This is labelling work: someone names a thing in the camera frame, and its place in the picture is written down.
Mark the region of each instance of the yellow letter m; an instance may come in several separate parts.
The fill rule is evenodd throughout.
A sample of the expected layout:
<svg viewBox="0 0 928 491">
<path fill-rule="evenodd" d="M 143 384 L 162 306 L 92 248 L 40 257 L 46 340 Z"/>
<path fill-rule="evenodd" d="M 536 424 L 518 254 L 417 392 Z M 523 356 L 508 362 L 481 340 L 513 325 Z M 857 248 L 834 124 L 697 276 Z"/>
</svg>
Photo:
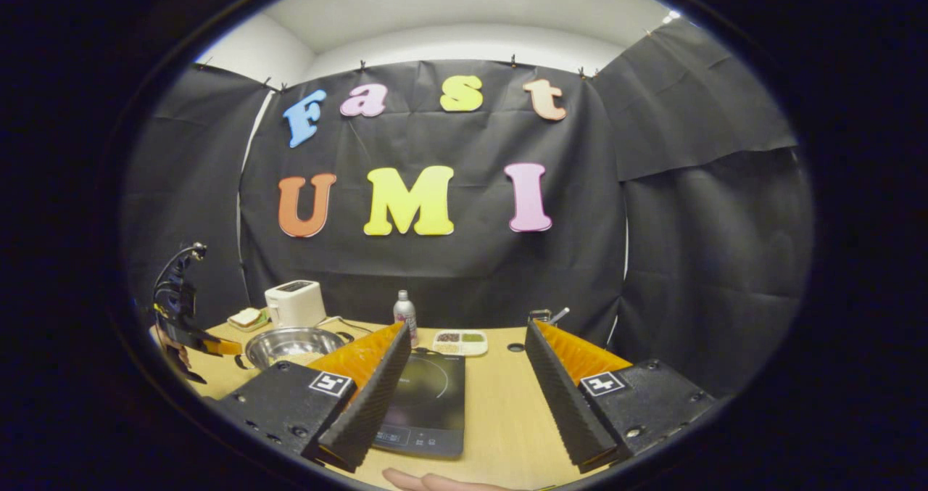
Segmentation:
<svg viewBox="0 0 928 491">
<path fill-rule="evenodd" d="M 412 190 L 407 190 L 396 168 L 377 168 L 368 174 L 374 183 L 370 201 L 370 220 L 364 225 L 369 236 L 387 236 L 394 227 L 387 223 L 387 210 L 394 217 L 397 230 L 407 233 L 418 211 L 413 227 L 420 236 L 447 236 L 455 224 L 448 219 L 448 181 L 455 171 L 448 167 L 428 167 L 418 174 Z"/>
</svg>

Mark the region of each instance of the black fabric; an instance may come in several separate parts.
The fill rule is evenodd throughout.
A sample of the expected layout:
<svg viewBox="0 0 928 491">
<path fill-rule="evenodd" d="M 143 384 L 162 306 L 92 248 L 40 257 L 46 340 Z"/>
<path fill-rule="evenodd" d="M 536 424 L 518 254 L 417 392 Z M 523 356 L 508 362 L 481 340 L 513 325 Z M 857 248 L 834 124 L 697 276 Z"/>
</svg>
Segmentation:
<svg viewBox="0 0 928 491">
<path fill-rule="evenodd" d="M 797 155 L 739 152 L 624 184 L 619 355 L 659 358 L 715 396 L 742 389 L 762 368 L 798 311 L 812 253 Z"/>
<path fill-rule="evenodd" d="M 445 112 L 442 83 L 477 75 L 484 103 L 475 112 Z M 567 118 L 543 120 L 523 84 L 546 78 L 563 90 Z M 378 117 L 342 117 L 357 85 L 388 87 Z M 318 132 L 289 148 L 283 112 L 322 88 Z M 329 315 L 386 323 L 397 290 L 406 289 L 428 328 L 521 326 L 530 310 L 568 306 L 563 328 L 603 343 L 616 314 L 624 263 L 624 206 L 606 114 L 589 81 L 540 67 L 499 62 L 406 62 L 347 72 L 275 95 L 252 142 L 241 183 L 242 254 L 249 293 L 304 278 L 322 285 Z M 517 234 L 511 163 L 537 162 L 546 232 Z M 367 236 L 372 186 L 368 171 L 397 168 L 407 188 L 428 167 L 454 168 L 448 186 L 450 236 L 419 236 L 410 228 Z M 334 173 L 328 221 L 315 236 L 295 239 L 278 225 L 278 182 L 307 181 L 299 216 L 312 214 L 319 173 Z"/>
<path fill-rule="evenodd" d="M 249 306 L 236 236 L 236 191 L 268 89 L 241 75 L 191 68 L 162 98 L 137 141 L 120 200 L 120 236 L 133 298 L 152 303 L 165 263 L 199 241 L 190 265 L 196 324 L 211 328 Z"/>
<path fill-rule="evenodd" d="M 616 132 L 620 181 L 796 144 L 751 70 L 685 20 L 622 52 L 593 86 Z"/>
</svg>

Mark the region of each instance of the white toaster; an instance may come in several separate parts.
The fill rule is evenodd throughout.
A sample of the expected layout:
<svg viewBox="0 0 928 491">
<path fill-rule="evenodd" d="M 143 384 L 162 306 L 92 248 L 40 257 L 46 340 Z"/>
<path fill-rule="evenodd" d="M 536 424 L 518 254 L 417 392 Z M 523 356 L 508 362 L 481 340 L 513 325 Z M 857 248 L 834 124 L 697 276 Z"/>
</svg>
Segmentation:
<svg viewBox="0 0 928 491">
<path fill-rule="evenodd" d="M 268 315 L 276 328 L 315 326 L 326 318 L 322 289 L 315 281 L 291 281 L 266 290 Z"/>
</svg>

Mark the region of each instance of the induction cooktop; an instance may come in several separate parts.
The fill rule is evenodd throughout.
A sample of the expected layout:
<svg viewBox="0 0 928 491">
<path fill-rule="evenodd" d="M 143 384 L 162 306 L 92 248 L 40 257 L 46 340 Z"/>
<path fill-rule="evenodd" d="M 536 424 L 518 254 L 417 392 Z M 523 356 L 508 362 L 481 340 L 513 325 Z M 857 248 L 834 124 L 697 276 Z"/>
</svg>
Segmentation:
<svg viewBox="0 0 928 491">
<path fill-rule="evenodd" d="M 457 458 L 464 451 L 464 357 L 412 352 L 374 447 Z"/>
</svg>

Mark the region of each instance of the spray can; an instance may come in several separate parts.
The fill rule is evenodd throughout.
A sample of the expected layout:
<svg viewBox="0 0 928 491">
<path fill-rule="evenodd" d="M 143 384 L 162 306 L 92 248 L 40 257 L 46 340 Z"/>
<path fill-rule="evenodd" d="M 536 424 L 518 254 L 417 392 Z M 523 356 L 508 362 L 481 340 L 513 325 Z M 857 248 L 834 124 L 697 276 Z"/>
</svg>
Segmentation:
<svg viewBox="0 0 928 491">
<path fill-rule="evenodd" d="M 394 304 L 394 322 L 409 323 L 409 337 L 412 339 L 412 347 L 418 346 L 418 334 L 415 333 L 415 306 L 409 300 L 407 290 L 401 289 L 397 304 Z"/>
</svg>

